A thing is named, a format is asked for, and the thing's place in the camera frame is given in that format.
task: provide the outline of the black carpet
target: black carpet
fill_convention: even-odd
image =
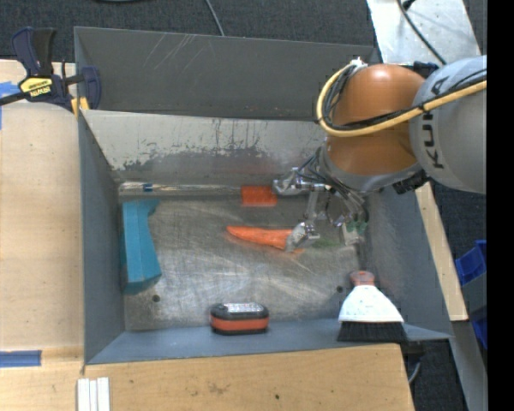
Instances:
[[[74,26],[203,33],[262,39],[376,46],[366,0],[0,0],[0,57],[11,58],[19,28],[54,27],[53,58],[74,61]],[[487,0],[464,0],[476,40],[487,54]],[[486,239],[486,198],[434,184],[454,258]],[[425,346],[413,383],[416,411],[466,411],[447,342]]]

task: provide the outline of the yellow cable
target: yellow cable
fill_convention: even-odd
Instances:
[[[334,74],[326,82],[326,84],[322,88],[322,91],[320,92],[320,95],[318,97],[318,102],[316,103],[316,116],[318,117],[318,124],[329,135],[332,135],[334,137],[356,137],[358,135],[366,135],[366,134],[376,133],[377,131],[381,131],[383,129],[393,127],[402,122],[406,122],[409,119],[412,119],[413,117],[419,116],[423,112],[433,110],[434,108],[438,108],[441,105],[448,104],[450,102],[454,102],[455,100],[458,100],[465,96],[469,96],[470,94],[474,94],[476,92],[480,92],[487,88],[487,81],[484,80],[484,81],[474,84],[472,86],[468,86],[461,90],[457,90],[456,92],[442,96],[441,98],[433,98],[432,100],[429,100],[429,101],[425,102],[424,104],[415,107],[412,110],[406,111],[406,112],[400,114],[399,116],[395,116],[386,122],[377,123],[376,125],[370,125],[368,127],[361,128],[361,129],[340,130],[340,129],[332,128],[326,122],[326,120],[324,119],[324,117],[321,114],[322,114],[322,105],[324,104],[324,97],[326,96],[326,93],[329,91],[329,89],[331,88],[331,86],[333,85],[335,80],[341,75],[341,73],[344,72],[345,69],[346,69],[346,67],[341,68],[336,74]]]

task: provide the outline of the carrot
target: carrot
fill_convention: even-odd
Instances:
[[[285,249],[286,240],[292,231],[291,229],[260,229],[247,225],[227,225],[226,230],[244,241],[269,245],[281,250]]]

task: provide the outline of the wooden board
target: wooden board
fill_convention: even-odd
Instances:
[[[72,74],[74,65],[67,71]],[[18,62],[0,61],[0,82],[16,84],[24,76]],[[2,109],[0,350],[81,345],[75,116],[59,106],[25,100]]]
[[[46,358],[0,372],[0,411],[75,410],[78,378],[107,377],[111,409],[414,411],[397,344],[88,366]],[[12,394],[12,388],[22,394]]]
[[[451,321],[466,321],[469,315],[432,187],[429,183],[425,184],[415,191],[415,195],[427,231],[428,243],[438,272],[439,284],[444,293],[449,318]]]

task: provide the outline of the black bristles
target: black bristles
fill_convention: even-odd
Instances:
[[[344,321],[341,323],[337,341],[364,343],[406,343],[408,337],[402,323],[364,323]]]

